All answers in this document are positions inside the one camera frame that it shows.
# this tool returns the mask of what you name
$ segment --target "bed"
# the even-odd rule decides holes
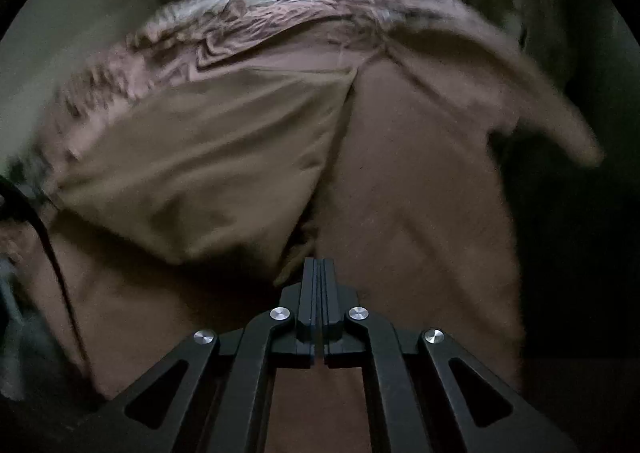
[[[292,100],[281,115],[299,121],[291,131],[258,122],[250,131],[260,137],[244,134],[254,142],[231,145],[238,152],[225,161],[228,175],[216,171],[203,186],[200,173],[220,164],[222,150],[206,161],[200,153],[175,160],[177,148],[203,141],[172,137],[198,132],[212,108],[235,104],[246,95],[243,83],[261,83],[266,95],[249,94],[240,104],[270,104],[270,112],[300,90],[318,93]],[[274,90],[283,93],[269,95]],[[186,97],[207,94],[214,98],[206,104],[177,110]],[[258,110],[243,111],[230,133],[261,119]],[[185,124],[172,128],[178,118]],[[581,166],[602,157],[583,118],[536,65],[458,0],[187,0],[159,10],[61,86],[36,143],[60,209],[52,241],[98,389],[114,397],[185,335],[242,327],[272,308],[279,287],[299,279],[306,255],[333,258],[339,281],[358,290],[363,306],[399,327],[443,328],[520,388],[519,264],[488,149],[491,133],[516,126],[545,133]],[[294,132],[305,136],[278,146]],[[211,191],[234,182],[225,177],[246,169],[242,158],[255,153],[252,145],[263,143],[292,163],[278,175],[282,181],[264,173],[279,157],[236,181],[240,189],[225,198],[242,201],[222,225],[237,236],[238,213],[248,206],[277,211],[277,221],[229,243],[206,209],[163,218],[159,229],[166,202],[140,216],[131,208],[155,205],[159,195],[180,213],[205,206]],[[153,178],[147,172],[160,160],[164,174]],[[180,174],[181,166],[189,172]],[[304,183],[293,182],[303,171]],[[167,180],[176,173],[179,183]],[[258,175],[267,181],[260,188],[252,182]],[[289,179],[295,186],[278,187]],[[270,203],[260,204],[272,189]],[[284,203],[286,216],[278,211]],[[199,221],[207,219],[203,229]],[[186,226],[206,238],[199,233],[198,245],[184,235],[170,245],[163,240]],[[37,247],[23,256],[26,291],[79,361],[49,263]],[[270,452],[338,451],[345,442],[350,451],[369,450],[356,371],[279,373],[270,424]]]

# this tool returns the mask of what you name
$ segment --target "brown fabric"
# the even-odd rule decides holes
[[[71,166],[60,198],[168,263],[272,280],[306,254],[283,257],[354,75],[240,68],[165,89]]]
[[[457,14],[459,5],[432,5],[427,18],[418,13],[426,9],[424,1],[387,10],[395,14],[404,6],[419,16],[416,21],[370,15],[362,22],[308,22],[223,65],[198,65],[196,50],[183,47],[172,52],[180,58],[173,68],[182,65],[181,75],[210,79],[255,65],[358,67],[335,163],[312,199],[315,254],[335,259],[338,280],[356,287],[370,310],[399,327],[443,328],[517,387],[518,264],[487,134],[527,122],[579,162],[597,163],[600,153],[583,119],[517,48],[472,13]],[[68,216],[54,229],[98,382],[109,396],[187,331],[218,329],[220,314],[228,316],[222,330],[249,317],[248,311],[228,311],[242,297],[217,282],[203,301],[205,294],[194,287],[200,283],[127,243]],[[68,344],[52,275],[42,258],[34,265],[30,292]],[[158,282],[151,280],[155,274]],[[140,285],[136,277],[146,281]],[[318,413],[301,394],[319,401]],[[369,450],[357,371],[279,372],[270,422],[268,452],[324,453],[341,451],[345,443],[350,451]]]

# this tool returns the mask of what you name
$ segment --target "wall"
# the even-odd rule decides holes
[[[28,144],[56,84],[134,30],[158,0],[28,0],[0,41],[0,170]]]
[[[640,194],[640,46],[610,0],[566,0],[575,76],[567,93],[582,110],[617,178]]]

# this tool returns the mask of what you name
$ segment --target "silver screw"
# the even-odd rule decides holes
[[[289,312],[289,309],[286,307],[276,307],[269,312],[269,315],[276,321],[284,321],[291,315],[291,312]]]
[[[196,343],[199,345],[208,345],[211,341],[213,341],[214,337],[216,337],[216,334],[213,332],[213,330],[203,329],[198,330],[193,335],[193,340],[196,341]]]
[[[349,309],[349,317],[360,321],[369,317],[369,311],[364,307],[353,307]]]
[[[444,339],[444,334],[437,328],[432,328],[431,330],[427,330],[424,333],[424,340],[429,341],[432,345],[437,345],[438,343],[442,343],[443,339]]]

